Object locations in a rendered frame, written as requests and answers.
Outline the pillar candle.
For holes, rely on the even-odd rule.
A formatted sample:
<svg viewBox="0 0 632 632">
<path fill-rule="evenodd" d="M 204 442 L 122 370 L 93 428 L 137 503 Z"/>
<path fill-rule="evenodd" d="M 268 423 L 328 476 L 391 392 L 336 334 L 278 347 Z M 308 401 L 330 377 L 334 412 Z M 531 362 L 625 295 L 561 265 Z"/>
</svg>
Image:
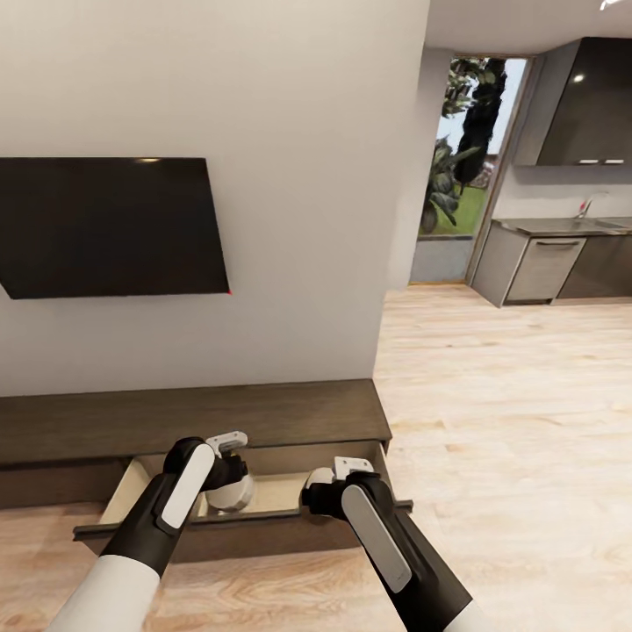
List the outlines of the pillar candle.
<svg viewBox="0 0 632 632">
<path fill-rule="evenodd" d="M 309 487 L 310 487 L 310 485 L 312 483 L 327 483 L 327 484 L 331 484 L 333 475 L 334 474 L 331 471 L 331 468 L 318 468 L 317 470 L 313 471 L 310 474 L 309 478 L 305 481 L 303 489 L 309 489 Z M 311 525 L 314 525 L 316 527 L 325 526 L 325 525 L 327 525 L 328 522 L 330 522 L 332 519 L 334 519 L 334 517 L 331 516 L 331 515 L 312 514 L 310 512 L 310 506 L 304 506 L 302 504 L 301 497 L 298 498 L 298 504 L 299 504 L 299 512 L 301 512 L 302 516 Z"/>
<path fill-rule="evenodd" d="M 221 486 L 214 491 L 206 491 L 208 505 L 224 512 L 241 512 L 254 497 L 254 480 L 248 473 L 240 482 Z"/>
</svg>

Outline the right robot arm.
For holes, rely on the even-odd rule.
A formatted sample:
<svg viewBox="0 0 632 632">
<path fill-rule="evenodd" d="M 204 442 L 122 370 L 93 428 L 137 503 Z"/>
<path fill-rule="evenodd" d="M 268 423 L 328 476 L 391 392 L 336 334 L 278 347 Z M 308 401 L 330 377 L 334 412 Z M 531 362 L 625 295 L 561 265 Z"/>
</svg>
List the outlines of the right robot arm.
<svg viewBox="0 0 632 632">
<path fill-rule="evenodd" d="M 499 632 L 366 459 L 334 458 L 331 484 L 300 493 L 312 514 L 348 521 L 406 632 Z"/>
</svg>

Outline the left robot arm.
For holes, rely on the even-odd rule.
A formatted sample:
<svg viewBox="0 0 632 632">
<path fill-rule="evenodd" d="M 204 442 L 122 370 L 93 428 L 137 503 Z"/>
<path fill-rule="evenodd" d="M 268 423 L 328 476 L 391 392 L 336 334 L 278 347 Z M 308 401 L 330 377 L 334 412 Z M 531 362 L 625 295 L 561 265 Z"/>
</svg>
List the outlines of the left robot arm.
<svg viewBox="0 0 632 632">
<path fill-rule="evenodd" d="M 96 563 L 43 632 L 140 632 L 198 494 L 240 482 L 243 432 L 176 442 Z"/>
</svg>

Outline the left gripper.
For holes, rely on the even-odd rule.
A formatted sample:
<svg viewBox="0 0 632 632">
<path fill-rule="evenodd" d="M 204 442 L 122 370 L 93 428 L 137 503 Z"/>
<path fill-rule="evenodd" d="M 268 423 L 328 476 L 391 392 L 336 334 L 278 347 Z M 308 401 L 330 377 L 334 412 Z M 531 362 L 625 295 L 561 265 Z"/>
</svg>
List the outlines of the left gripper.
<svg viewBox="0 0 632 632">
<path fill-rule="evenodd" d="M 203 487 L 201 492 L 214 491 L 221 486 L 240 482 L 248 474 L 246 461 L 241 461 L 241 456 L 219 457 L 220 473 L 217 479 L 207 487 Z"/>
</svg>

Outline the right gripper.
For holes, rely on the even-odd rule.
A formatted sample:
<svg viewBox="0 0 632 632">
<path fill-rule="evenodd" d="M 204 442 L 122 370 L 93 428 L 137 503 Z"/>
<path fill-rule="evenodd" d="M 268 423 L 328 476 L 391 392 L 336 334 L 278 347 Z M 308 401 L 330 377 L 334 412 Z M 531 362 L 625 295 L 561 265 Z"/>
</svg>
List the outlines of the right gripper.
<svg viewBox="0 0 632 632">
<path fill-rule="evenodd" d="M 331 515 L 335 519 L 344 521 L 346 517 L 341 518 L 336 513 L 334 504 L 334 492 L 340 484 L 341 482 L 334 482 L 333 484 L 312 483 L 309 489 L 303 489 L 300 493 L 302 504 L 310 506 L 312 514 Z"/>
</svg>

